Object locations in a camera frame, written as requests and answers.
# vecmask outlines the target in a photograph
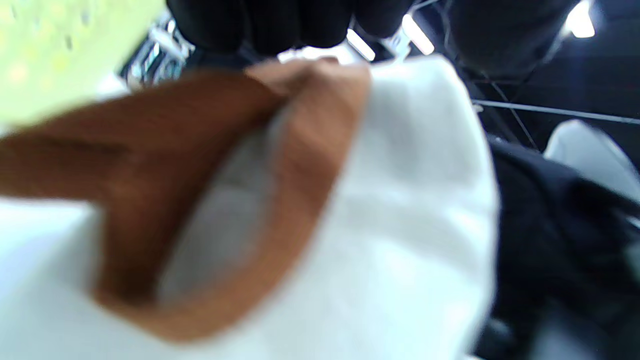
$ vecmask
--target ceiling light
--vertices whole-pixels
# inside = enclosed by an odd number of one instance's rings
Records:
[[[596,35],[596,31],[589,18],[591,3],[588,0],[581,1],[573,8],[566,19],[566,27],[577,38],[590,38]]]
[[[352,29],[347,30],[347,40],[349,44],[353,46],[365,59],[373,61],[376,57],[376,53],[371,49],[361,37],[356,34]]]
[[[402,18],[402,29],[423,54],[429,55],[435,50],[427,35],[422,32],[411,15],[407,14]]]

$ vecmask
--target gloved hand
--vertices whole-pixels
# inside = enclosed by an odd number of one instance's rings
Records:
[[[341,43],[352,17],[368,34],[393,35],[413,0],[167,0],[185,39],[201,49],[233,53],[249,40],[274,56],[296,45]]]

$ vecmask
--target dark clothing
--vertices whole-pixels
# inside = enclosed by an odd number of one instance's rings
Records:
[[[530,72],[558,45],[566,16],[580,0],[441,0],[452,45],[471,69],[493,76]],[[393,35],[412,0],[167,0],[180,32],[212,53],[244,41],[266,56],[296,46],[332,47],[354,18],[368,34]]]

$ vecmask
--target wire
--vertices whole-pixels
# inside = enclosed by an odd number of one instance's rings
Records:
[[[511,101],[509,101],[509,99],[507,98],[506,95],[504,95],[504,92],[498,87],[498,85],[496,85],[493,81],[491,82],[491,86],[495,89],[495,91],[500,95],[500,97],[502,98],[502,100],[504,102],[508,102],[511,104]],[[534,149],[536,149],[536,151],[540,152],[540,148],[536,145],[536,142],[533,141],[533,137],[531,136],[531,134],[529,133],[529,130],[527,130],[527,127],[524,126],[524,123],[522,122],[522,120],[520,119],[520,117],[518,116],[518,113],[514,110],[514,109],[509,109],[511,110],[511,113],[513,114],[513,117],[516,119],[516,121],[518,122],[518,125],[520,125],[520,129],[522,129],[522,132],[524,132],[524,135],[527,137],[527,140],[531,143],[531,145],[533,146]]]
[[[429,6],[431,4],[435,4],[440,0],[424,0],[421,3],[417,3],[415,5],[413,5],[411,7],[411,9],[409,10],[409,13],[413,13],[415,10],[420,10],[421,8],[425,7],[425,6]]]

